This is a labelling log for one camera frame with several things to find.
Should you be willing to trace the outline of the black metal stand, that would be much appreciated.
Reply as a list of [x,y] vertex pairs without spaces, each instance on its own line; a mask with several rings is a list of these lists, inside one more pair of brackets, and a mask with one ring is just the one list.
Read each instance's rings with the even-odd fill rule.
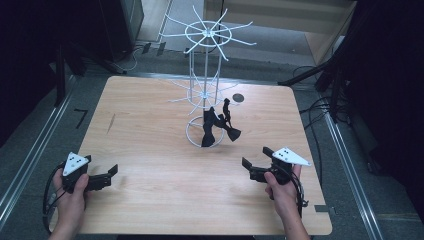
[[82,57],[87,57],[94,61],[97,65],[112,74],[125,75],[126,70],[118,70],[111,64],[107,63],[100,56],[87,50],[77,43],[59,43],[56,47],[56,101],[54,106],[58,107],[66,96],[66,83],[65,83],[65,64],[69,65],[72,72],[79,76],[83,76],[86,72],[86,67],[82,61]]

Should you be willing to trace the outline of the person's left hand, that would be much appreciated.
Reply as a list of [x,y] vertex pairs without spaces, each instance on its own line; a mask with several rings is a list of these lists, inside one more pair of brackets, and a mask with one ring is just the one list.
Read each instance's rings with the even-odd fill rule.
[[54,229],[71,229],[77,230],[81,228],[85,212],[84,193],[88,185],[88,175],[83,174],[76,182],[74,192],[72,194],[63,190],[62,172],[59,168],[53,178],[54,186],[57,193],[62,197],[58,200],[58,221]]

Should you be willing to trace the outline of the dark cabinet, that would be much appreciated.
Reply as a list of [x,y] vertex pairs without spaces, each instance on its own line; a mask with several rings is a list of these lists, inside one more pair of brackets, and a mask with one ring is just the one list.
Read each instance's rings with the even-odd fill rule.
[[142,0],[99,0],[106,33],[105,58],[116,62],[135,46],[143,19]]

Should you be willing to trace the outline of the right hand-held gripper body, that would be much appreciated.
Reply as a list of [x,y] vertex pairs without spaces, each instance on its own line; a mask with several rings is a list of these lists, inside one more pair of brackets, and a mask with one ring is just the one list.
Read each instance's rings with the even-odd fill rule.
[[277,182],[284,185],[291,181],[292,167],[294,165],[311,166],[311,163],[289,148],[283,147],[278,151],[274,151],[271,158],[271,166],[267,168],[267,172],[271,172]]

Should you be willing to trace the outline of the metal floor rail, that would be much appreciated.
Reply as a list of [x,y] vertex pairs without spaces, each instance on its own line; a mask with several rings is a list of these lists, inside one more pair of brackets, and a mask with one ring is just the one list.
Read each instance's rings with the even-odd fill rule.
[[34,169],[66,112],[79,78],[65,81],[65,97],[55,106],[49,93],[0,148],[0,229],[9,219]]
[[340,129],[329,114],[325,119],[368,237],[370,240],[384,240],[376,215],[366,196]]

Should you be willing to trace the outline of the large black bow tie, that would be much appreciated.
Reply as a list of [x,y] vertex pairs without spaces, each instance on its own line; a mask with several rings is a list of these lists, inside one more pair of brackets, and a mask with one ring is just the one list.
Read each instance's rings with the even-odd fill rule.
[[209,110],[203,112],[203,130],[204,136],[202,138],[201,146],[210,147],[215,143],[215,137],[212,133],[212,127],[217,121],[215,109],[211,107]]

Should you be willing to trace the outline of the black tripod stand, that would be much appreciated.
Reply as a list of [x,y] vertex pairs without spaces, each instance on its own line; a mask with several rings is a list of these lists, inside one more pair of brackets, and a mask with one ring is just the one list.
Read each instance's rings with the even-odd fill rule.
[[315,90],[324,92],[329,86],[332,86],[330,95],[330,117],[334,122],[337,122],[337,103],[339,100],[341,85],[342,85],[342,65],[349,55],[349,48],[355,42],[353,34],[347,34],[334,54],[324,63],[312,67],[310,70],[295,76],[289,80],[278,81],[279,86],[290,87],[299,83],[315,74],[320,73],[318,80],[315,83]]

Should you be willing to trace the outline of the white wire display rack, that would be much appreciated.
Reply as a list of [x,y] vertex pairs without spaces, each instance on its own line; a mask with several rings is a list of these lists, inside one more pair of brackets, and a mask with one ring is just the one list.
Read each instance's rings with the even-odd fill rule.
[[[251,23],[232,27],[222,23],[222,20],[227,15],[227,10],[224,10],[215,21],[203,20],[195,7],[193,7],[193,12],[197,20],[192,23],[184,23],[166,14],[165,18],[167,20],[182,25],[185,29],[183,33],[163,34],[163,37],[185,37],[191,43],[191,46],[184,51],[184,54],[189,58],[188,82],[183,84],[172,80],[174,85],[186,90],[186,96],[174,99],[174,102],[187,101],[192,105],[190,114],[200,113],[199,116],[193,117],[187,123],[185,135],[191,144],[196,147],[202,147],[201,142],[204,136],[202,128],[203,112],[213,107],[217,117],[222,114],[225,99],[223,92],[236,87],[236,84],[228,87],[220,86],[222,61],[228,61],[224,46],[231,42],[247,46],[254,46],[254,43],[246,42],[233,36],[235,30],[247,28]],[[227,135],[227,132],[217,127],[215,123],[212,127],[212,133],[215,137],[215,143],[210,147],[220,144],[224,136]]]

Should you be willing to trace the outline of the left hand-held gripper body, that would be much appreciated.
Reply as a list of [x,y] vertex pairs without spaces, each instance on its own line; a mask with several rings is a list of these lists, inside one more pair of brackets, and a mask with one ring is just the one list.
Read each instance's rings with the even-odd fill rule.
[[63,189],[73,193],[76,182],[88,169],[88,162],[83,156],[70,152],[62,172]]

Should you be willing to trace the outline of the light wooden platform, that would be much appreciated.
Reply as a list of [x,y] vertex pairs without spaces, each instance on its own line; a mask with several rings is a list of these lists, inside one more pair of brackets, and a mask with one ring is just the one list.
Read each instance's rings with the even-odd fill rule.
[[355,0],[203,0],[203,17],[226,22],[288,29],[306,33],[316,64],[325,61],[337,39],[350,25]]

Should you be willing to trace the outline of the person's right hand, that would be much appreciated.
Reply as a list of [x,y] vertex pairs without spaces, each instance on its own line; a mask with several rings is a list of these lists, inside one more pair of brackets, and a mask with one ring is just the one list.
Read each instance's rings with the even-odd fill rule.
[[267,186],[265,192],[269,198],[274,201],[277,214],[282,220],[294,220],[300,215],[297,209],[297,190],[293,183],[281,185],[277,182],[275,176],[266,172],[264,174]]

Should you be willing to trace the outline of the small black bow tie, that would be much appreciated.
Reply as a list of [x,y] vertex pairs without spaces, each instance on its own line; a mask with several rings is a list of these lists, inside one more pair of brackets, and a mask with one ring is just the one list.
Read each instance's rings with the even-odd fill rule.
[[231,124],[231,113],[229,110],[230,100],[228,98],[224,99],[223,113],[219,114],[215,125],[219,128],[224,129],[227,132],[228,137],[232,142],[236,141],[240,135],[241,131],[236,129]]

